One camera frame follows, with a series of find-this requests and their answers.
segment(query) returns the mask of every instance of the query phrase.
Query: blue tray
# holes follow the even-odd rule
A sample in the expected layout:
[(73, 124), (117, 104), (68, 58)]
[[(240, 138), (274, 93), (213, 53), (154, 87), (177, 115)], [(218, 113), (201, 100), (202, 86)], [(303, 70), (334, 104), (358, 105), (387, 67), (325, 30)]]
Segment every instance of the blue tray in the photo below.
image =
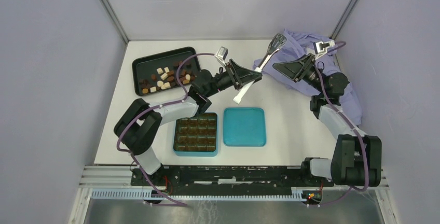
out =
[(266, 144), (264, 111), (258, 107), (226, 108), (223, 142), (227, 146), (261, 147)]

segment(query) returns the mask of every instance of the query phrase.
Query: purple cloth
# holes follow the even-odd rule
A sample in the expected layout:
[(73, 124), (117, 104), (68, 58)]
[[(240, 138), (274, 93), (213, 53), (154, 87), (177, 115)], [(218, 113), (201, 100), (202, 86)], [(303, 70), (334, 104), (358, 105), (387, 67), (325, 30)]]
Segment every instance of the purple cloth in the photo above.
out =
[[(269, 74), (275, 80), (283, 83), (289, 89), (295, 89), (307, 96), (318, 95), (319, 91), (308, 85), (305, 81), (301, 80), (297, 83), (293, 82), (280, 72), (275, 70), (272, 65), (279, 62), (290, 62), (298, 60), (300, 57), (306, 54), (306, 47), (313, 49), (313, 43), (317, 41), (330, 41), (328, 37), (311, 34), (311, 33), (299, 33), (284, 30), (283, 35), (287, 38), (284, 47), (269, 60), (267, 65), (263, 69), (263, 73)], [(336, 72), (341, 72), (338, 66), (335, 65), (333, 55), (336, 54), (336, 50), (322, 56), (318, 59), (318, 62), (324, 63), (324, 74), (331, 75)], [(258, 66), (260, 60), (254, 61), (254, 68)], [(353, 90), (351, 83), (345, 88), (345, 93), (339, 98), (342, 109), (347, 117), (356, 125), (361, 124), (362, 109), (359, 103), (358, 97)]]

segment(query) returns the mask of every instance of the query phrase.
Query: white tabletop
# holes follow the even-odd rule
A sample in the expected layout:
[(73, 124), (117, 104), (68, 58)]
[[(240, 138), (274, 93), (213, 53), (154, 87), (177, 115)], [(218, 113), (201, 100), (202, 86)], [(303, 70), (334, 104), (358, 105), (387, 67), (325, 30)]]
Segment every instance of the white tabletop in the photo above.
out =
[[(133, 160), (116, 150), (117, 136), (113, 128), (130, 104), (139, 96), (134, 93), (132, 62), (140, 57), (191, 46), (198, 53), (215, 53), (220, 46), (228, 48), (228, 58), (251, 68), (253, 61), (265, 53), (270, 40), (187, 40), (131, 41), (122, 63), (113, 99), (101, 136), (96, 164), (130, 164)], [(215, 74), (219, 63), (214, 57), (199, 57), (200, 67)], [(265, 75), (251, 86), (240, 105), (232, 101), (234, 88), (212, 97), (207, 112), (218, 114), (218, 154), (215, 157), (179, 157), (173, 149), (175, 123), (159, 128), (153, 149), (168, 165), (300, 165), (306, 157), (331, 158), (336, 141), (330, 131), (309, 110), (310, 97), (288, 90)], [(163, 102), (183, 95), (182, 89), (171, 89), (142, 97), (146, 102)], [(267, 142), (264, 147), (228, 147), (223, 144), (223, 111), (227, 107), (261, 107), (265, 112)]]

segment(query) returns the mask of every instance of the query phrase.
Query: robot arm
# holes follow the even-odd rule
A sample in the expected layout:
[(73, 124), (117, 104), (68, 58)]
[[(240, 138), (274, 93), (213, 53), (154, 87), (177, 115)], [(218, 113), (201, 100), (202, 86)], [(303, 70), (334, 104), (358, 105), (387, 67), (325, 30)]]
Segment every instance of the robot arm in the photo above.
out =
[[(344, 94), (344, 89), (349, 83), (347, 77), (343, 73), (326, 76), (320, 72), (322, 86), (315, 68), (316, 60), (334, 45), (333, 40), (315, 43), (315, 54), (305, 55), (293, 62), (276, 63), (273, 68), (294, 82), (304, 80), (320, 92), (319, 95), (312, 97), (310, 110), (330, 130), (336, 139), (336, 147), (331, 160), (321, 158), (305, 160), (304, 163), (310, 169), (310, 174), (328, 178), (337, 185), (364, 185), (364, 161), (358, 136), (354, 132), (356, 130), (365, 146), (368, 185), (374, 187), (379, 185), (381, 179), (381, 140), (376, 136), (367, 135), (344, 116), (339, 97)], [(328, 104), (323, 90), (333, 106)]]

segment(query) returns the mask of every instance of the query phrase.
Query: food tray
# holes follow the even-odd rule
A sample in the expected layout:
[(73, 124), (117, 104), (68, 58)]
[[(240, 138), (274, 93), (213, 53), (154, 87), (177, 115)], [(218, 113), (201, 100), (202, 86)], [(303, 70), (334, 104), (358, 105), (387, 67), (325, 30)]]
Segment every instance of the food tray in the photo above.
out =
[(176, 121), (173, 150), (178, 156), (217, 155), (217, 114), (205, 113)]
[[(185, 47), (134, 60), (132, 63), (134, 91), (137, 95), (144, 96), (147, 94), (179, 87), (179, 84), (176, 83), (176, 80), (170, 81), (170, 88), (161, 89), (158, 87), (158, 81), (168, 82), (168, 78), (162, 80), (157, 72), (157, 69), (161, 68), (164, 70), (164, 68), (167, 67), (170, 71), (174, 71), (176, 73), (179, 62), (183, 62), (186, 58), (193, 54), (196, 54), (196, 51), (193, 47)], [(181, 68), (181, 72), (183, 70), (185, 70), (185, 74), (190, 75), (190, 81), (193, 81), (197, 73), (200, 71), (200, 64), (197, 57), (190, 59), (186, 64), (184, 64), (184, 66)], [(152, 87), (156, 88), (155, 92), (151, 92)]]

